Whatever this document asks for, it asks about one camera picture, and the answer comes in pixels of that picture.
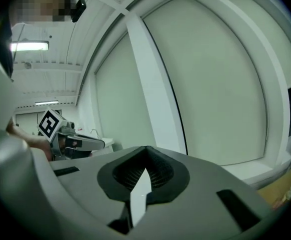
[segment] ceiling light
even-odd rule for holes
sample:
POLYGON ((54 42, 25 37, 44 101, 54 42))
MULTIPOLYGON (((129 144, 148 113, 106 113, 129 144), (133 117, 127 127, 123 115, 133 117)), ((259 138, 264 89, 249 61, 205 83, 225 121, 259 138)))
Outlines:
POLYGON ((11 43, 10 49, 12 52, 22 51, 47 51, 49 49, 48 41, 22 41, 11 43))
POLYGON ((59 101, 54 100, 54 101, 42 101, 42 102, 36 102, 36 105, 46 105, 46 104, 58 104, 59 101))

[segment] white ceiling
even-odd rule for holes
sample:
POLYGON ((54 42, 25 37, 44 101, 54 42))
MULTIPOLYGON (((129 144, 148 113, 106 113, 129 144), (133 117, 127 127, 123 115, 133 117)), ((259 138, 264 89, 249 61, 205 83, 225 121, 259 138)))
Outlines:
POLYGON ((61 106, 75 106, 91 47, 99 42, 99 33, 109 25, 110 16, 115 11, 126 15, 125 7, 133 0, 85 1, 87 8, 77 23, 19 24, 12 29, 14 42, 49 41, 48 51, 16 53, 12 79, 23 93, 17 110, 37 109, 35 102, 50 100, 58 100, 61 106), (30 63, 31 68, 26 69, 29 64, 25 63, 30 63))

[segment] person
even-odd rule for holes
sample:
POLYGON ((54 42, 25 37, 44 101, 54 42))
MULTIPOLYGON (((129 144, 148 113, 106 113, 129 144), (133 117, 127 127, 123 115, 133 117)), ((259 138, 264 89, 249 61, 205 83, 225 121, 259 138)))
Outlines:
MULTIPOLYGON (((13 0, 7 9, 0 14, 0 63, 6 74, 13 74, 13 56, 10 50, 12 28, 17 24, 32 24, 35 22, 63 21, 69 16, 75 0, 13 0)), ((21 138, 31 148, 41 149, 46 158, 51 161, 50 143, 43 136, 31 135, 16 126, 11 119, 6 131, 21 138)))

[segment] person's arm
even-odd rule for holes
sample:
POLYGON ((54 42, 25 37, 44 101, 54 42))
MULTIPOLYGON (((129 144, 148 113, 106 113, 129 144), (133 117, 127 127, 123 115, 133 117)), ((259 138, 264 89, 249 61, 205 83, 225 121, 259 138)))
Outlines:
POLYGON ((12 118, 9 121, 9 124, 6 128, 6 131, 16 136, 22 140, 25 140, 25 142, 31 147, 31 148, 37 148, 41 149, 44 153, 48 161, 52 160, 52 154, 50 150, 50 143, 49 141, 43 137, 43 136, 37 136, 37 135, 31 135, 24 130, 22 130, 19 126, 16 126, 14 122, 12 121, 12 118))

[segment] white pillar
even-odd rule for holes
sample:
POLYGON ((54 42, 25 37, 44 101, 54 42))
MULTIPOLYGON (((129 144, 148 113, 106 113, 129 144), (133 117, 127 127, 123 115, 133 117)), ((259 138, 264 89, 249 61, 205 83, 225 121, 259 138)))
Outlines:
POLYGON ((156 45, 135 14, 126 22, 157 147, 186 154, 175 97, 156 45))

